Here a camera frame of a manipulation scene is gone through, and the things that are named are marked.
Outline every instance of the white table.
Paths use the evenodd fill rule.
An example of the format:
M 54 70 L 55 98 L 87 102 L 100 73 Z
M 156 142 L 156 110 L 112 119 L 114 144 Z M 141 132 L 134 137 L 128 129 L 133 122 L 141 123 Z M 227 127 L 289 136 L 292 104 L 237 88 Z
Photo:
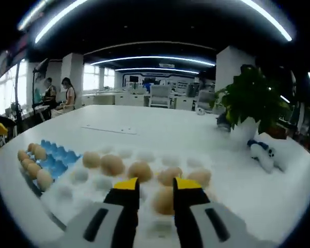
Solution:
M 294 228 L 310 200 L 310 154 L 291 139 L 274 140 L 285 174 L 266 174 L 249 151 L 231 144 L 227 133 L 216 129 L 215 115 L 131 106 L 90 105 L 31 128 L 0 149 L 0 192 L 15 221 L 39 245 L 62 235 L 48 218 L 40 200 L 22 177 L 17 151 L 41 139 L 84 152 L 99 145 L 126 145 L 199 152 L 209 155 L 212 183 L 220 202 L 245 219 L 249 232 L 260 239 L 280 242 Z M 86 123 L 124 125 L 137 135 L 83 129 Z

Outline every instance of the ceiling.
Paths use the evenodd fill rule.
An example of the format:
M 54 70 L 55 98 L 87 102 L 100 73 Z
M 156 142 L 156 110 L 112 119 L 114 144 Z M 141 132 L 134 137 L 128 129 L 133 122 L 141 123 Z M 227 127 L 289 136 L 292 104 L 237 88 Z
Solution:
M 263 64 L 293 69 L 300 91 L 310 101 L 310 83 L 305 77 L 310 71 L 310 1 L 304 4 L 253 1 L 265 6 L 289 31 L 293 41 L 287 42 L 264 17 L 238 0 L 89 0 L 66 15 L 35 45 L 33 40 L 44 25 L 73 2 L 67 0 L 55 1 L 34 23 L 28 58 L 30 61 L 60 59 L 76 52 L 86 54 L 86 62 L 142 55 L 193 57 L 215 62 L 218 52 L 234 45 L 257 56 Z M 2 48 L 8 46 L 10 38 L 18 37 L 16 23 L 33 1 L 15 2 L 20 1 L 10 3 L 16 10 L 9 16 L 13 24 L 0 31 L 5 39 L 0 43 Z M 145 41 L 167 43 L 117 46 Z M 116 61 L 109 66 L 153 67 L 159 62 L 163 60 L 138 59 Z M 209 77 L 215 77 L 214 68 L 174 64 L 179 69 L 204 69 Z

